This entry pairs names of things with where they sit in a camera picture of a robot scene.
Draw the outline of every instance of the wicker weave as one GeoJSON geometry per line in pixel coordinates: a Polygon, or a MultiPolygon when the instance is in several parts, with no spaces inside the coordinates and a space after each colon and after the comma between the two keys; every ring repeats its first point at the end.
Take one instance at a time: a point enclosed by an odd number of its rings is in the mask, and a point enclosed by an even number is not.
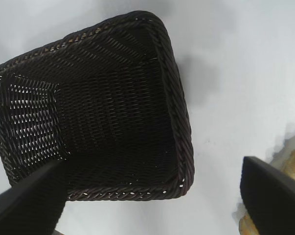
{"type": "Polygon", "coordinates": [[[0,65],[0,156],[12,185],[65,159],[72,201],[186,194],[191,129],[161,20],[131,12],[0,65]]]}

